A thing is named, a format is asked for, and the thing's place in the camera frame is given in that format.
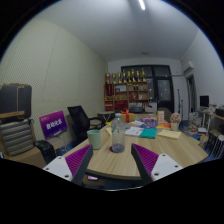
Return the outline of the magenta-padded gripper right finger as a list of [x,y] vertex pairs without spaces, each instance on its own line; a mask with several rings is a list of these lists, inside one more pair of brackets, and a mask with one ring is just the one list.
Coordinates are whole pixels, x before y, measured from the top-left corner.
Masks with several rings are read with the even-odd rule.
[[182,166],[167,154],[162,153],[158,155],[134,143],[131,144],[131,154],[136,162],[144,185],[182,169]]

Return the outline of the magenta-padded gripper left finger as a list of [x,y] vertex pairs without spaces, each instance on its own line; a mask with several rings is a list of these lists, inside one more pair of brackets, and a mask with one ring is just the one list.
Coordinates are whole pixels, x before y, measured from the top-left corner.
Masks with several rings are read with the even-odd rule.
[[92,156],[93,148],[87,145],[67,157],[57,156],[44,167],[44,170],[81,186]]

